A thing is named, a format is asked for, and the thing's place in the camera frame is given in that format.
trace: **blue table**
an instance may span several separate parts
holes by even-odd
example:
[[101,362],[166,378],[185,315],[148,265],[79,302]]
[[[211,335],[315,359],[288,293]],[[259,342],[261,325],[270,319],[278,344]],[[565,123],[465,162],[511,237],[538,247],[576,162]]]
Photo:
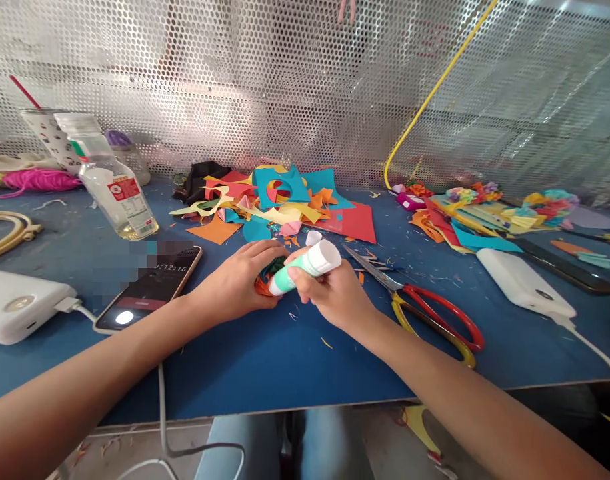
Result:
[[[145,193],[161,231],[142,242],[118,238],[101,212],[89,208],[91,198],[84,190],[26,193],[0,200],[0,210],[24,213],[45,228],[33,242],[1,256],[0,270],[68,283],[78,291],[85,306],[100,313],[128,282],[136,280],[138,268],[147,266],[147,254],[155,252],[156,240],[193,240],[204,248],[187,290],[244,244],[240,233],[218,246],[186,232],[185,228],[196,223],[168,215],[179,207],[179,202],[171,199],[168,182],[155,180]],[[476,359],[477,371],[488,380],[504,389],[516,389],[610,379],[610,370],[602,360],[568,332],[511,304],[474,256],[436,244],[408,224],[411,214],[399,208],[390,195],[385,193],[376,199],[365,191],[344,191],[343,195],[372,206],[379,242],[370,245],[358,241],[349,246],[368,248],[380,259],[403,266],[403,273],[392,276],[433,290],[460,306],[487,341],[486,349],[477,353]],[[53,203],[33,210],[55,198],[64,200],[67,206]],[[0,237],[9,228],[0,223]],[[338,235],[324,235],[344,242]],[[565,234],[532,236],[541,245],[560,237]],[[299,239],[304,245],[304,234]],[[568,241],[610,255],[610,245],[572,236]],[[610,356],[610,296],[591,296],[546,271],[541,273],[576,308],[579,331]],[[365,278],[374,304],[394,319],[387,292],[368,275]],[[450,344],[420,322],[412,320],[412,325],[422,338],[457,356]],[[460,325],[455,326],[464,331]],[[14,346],[0,345],[0,396],[102,338],[84,316],[74,312],[56,315]],[[252,313],[192,341],[182,353],[176,352],[165,362],[165,372],[167,412],[174,420],[414,396],[384,363],[328,324],[316,308],[300,304],[295,292],[286,295],[273,311]],[[152,372],[103,424],[157,420],[158,387]]]

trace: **cup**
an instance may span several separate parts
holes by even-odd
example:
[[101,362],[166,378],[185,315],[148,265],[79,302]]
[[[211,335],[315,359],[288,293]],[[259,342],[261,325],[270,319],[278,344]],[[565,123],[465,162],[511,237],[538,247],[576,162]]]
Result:
[[67,134],[60,130],[58,123],[53,117],[54,113],[62,113],[64,110],[56,109],[21,109],[20,116],[27,122],[31,130],[40,138],[51,156],[55,158],[58,165],[72,175],[77,175],[80,170],[80,158],[73,150],[67,140]]

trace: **red scissor handle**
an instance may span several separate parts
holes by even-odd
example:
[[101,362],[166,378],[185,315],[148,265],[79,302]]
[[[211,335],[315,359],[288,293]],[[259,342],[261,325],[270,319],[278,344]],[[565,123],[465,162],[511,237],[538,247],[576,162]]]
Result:
[[[478,327],[476,327],[476,324],[472,322],[472,320],[467,316],[467,314],[465,314],[465,312],[460,310],[460,308],[456,307],[452,302],[442,298],[440,295],[436,295],[435,293],[430,292],[429,290],[425,290],[420,287],[415,287],[414,285],[410,285],[408,283],[403,286],[403,292],[405,292],[406,294],[408,294],[408,296],[416,300],[416,302],[420,304],[423,310],[427,312],[428,316],[430,316],[431,319],[434,320],[434,322],[436,322],[445,330],[448,330],[449,332],[454,334],[454,336],[456,336],[458,340],[462,341],[466,346],[468,346],[470,350],[480,351],[485,348],[485,339],[483,338],[483,334],[480,333],[480,330],[478,330]],[[469,340],[463,338],[460,333],[456,332],[456,330],[454,330],[447,322],[445,322],[440,317],[440,315],[438,315],[434,311],[433,308],[429,306],[429,304],[424,300],[424,298],[421,297],[421,295],[435,300],[436,302],[451,310],[451,312],[456,315],[456,317],[461,322],[465,324],[467,330],[469,330],[469,333],[471,334],[473,342],[470,342]]]

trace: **white power bank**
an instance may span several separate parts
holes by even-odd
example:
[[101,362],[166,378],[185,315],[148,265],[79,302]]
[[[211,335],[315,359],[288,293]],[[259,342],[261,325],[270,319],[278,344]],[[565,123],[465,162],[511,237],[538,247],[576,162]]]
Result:
[[479,250],[476,256],[510,302],[547,317],[576,316],[576,310],[522,258],[492,249]]
[[12,345],[30,336],[67,297],[76,297],[69,285],[0,270],[0,343]]

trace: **green glue stick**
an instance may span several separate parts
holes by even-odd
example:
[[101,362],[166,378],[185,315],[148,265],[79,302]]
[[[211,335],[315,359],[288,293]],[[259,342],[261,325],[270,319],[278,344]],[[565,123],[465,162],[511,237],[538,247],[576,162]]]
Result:
[[269,291],[277,297],[296,288],[293,280],[287,273],[289,267],[298,267],[312,277],[320,277],[328,271],[340,266],[343,258],[336,246],[329,240],[320,240],[305,254],[284,266],[269,281]]

